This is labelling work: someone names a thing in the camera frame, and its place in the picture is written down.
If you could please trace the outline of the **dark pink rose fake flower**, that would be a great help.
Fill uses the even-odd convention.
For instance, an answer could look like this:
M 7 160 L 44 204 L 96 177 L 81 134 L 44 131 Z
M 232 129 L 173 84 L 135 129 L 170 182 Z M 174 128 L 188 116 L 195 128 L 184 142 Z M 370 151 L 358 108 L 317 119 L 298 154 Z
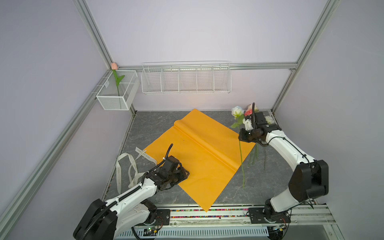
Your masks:
M 248 109 L 248 110 L 245 111 L 244 116 L 245 117 L 250 116 L 252 113 L 253 113 L 253 110 L 252 109 Z

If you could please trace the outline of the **white rose fake flower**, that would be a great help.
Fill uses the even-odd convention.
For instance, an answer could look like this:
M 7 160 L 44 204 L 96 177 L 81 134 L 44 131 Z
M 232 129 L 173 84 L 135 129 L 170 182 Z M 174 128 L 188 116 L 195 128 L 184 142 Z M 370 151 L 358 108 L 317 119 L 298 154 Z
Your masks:
M 231 128 L 233 129 L 238 129 L 240 132 L 241 125 L 243 124 L 243 119 L 244 119 L 244 111 L 241 107 L 236 106 L 232 108 L 231 110 L 232 116 L 235 118 L 235 123 L 231 125 Z M 245 179 L 245 171 L 244 171 L 244 166 L 243 166 L 243 153 L 242 153 L 242 145 L 241 141 L 239 141 L 239 151 L 240 151 L 240 158 L 241 158 L 241 171 L 242 171 L 242 177 L 243 177 L 243 182 L 242 182 L 242 188 L 245 187 L 246 179 Z

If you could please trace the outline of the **orange wrapping paper sheet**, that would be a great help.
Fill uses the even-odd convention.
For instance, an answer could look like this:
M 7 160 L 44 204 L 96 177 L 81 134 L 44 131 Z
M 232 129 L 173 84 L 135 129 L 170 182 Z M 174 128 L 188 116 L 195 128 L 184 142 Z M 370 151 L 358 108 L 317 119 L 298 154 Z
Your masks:
M 217 200 L 241 163 L 254 148 L 239 141 L 239 134 L 198 110 L 192 110 L 145 148 L 160 162 L 169 145 L 170 156 L 189 171 L 179 186 L 205 211 Z

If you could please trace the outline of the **cream rose fake flower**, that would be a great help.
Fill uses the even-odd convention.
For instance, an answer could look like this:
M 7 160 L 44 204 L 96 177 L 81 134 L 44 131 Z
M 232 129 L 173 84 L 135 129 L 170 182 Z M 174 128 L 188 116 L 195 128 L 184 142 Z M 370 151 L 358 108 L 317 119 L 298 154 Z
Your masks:
M 249 106 L 247 107 L 247 111 L 251 111 L 252 106 L 253 106 L 252 104 L 249 105 Z M 255 113 L 259 111 L 259 108 L 258 108 L 256 105 L 254 106 L 254 111 L 255 111 Z

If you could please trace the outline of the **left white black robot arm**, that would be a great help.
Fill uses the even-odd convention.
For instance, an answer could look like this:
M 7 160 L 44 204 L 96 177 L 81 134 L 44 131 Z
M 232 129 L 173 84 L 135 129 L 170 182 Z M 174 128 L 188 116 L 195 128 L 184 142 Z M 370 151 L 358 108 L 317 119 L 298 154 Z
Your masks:
M 183 167 L 173 172 L 161 167 L 146 173 L 138 185 L 116 198 L 105 202 L 95 200 L 75 228 L 73 237 L 76 240 L 113 240 L 136 225 L 157 223 L 157 207 L 148 198 L 179 184 L 189 175 Z

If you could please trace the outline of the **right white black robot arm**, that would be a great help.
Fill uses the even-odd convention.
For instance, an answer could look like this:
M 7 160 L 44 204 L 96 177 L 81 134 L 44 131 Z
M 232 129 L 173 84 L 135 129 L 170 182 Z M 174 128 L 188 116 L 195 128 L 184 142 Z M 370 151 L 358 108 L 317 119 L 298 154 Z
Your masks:
M 273 147 L 293 170 L 287 189 L 266 201 L 263 214 L 267 220 L 329 193 L 329 165 L 306 154 L 282 130 L 241 129 L 239 140 Z

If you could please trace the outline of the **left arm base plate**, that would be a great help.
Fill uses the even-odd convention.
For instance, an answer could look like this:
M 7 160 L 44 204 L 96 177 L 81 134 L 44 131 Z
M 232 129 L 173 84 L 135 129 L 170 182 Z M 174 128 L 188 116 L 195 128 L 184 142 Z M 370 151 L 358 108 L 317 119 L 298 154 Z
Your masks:
M 157 209 L 150 212 L 147 220 L 140 224 L 140 226 L 168 226 L 171 220 L 170 209 Z

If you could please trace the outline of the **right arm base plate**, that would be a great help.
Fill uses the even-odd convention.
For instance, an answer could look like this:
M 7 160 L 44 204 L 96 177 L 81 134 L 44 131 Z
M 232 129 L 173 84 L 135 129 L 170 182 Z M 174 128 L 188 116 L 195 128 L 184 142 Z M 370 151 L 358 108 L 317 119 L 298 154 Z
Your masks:
M 291 223 L 288 211 L 276 213 L 273 210 L 265 211 L 264 207 L 249 208 L 247 216 L 252 224 L 288 224 Z

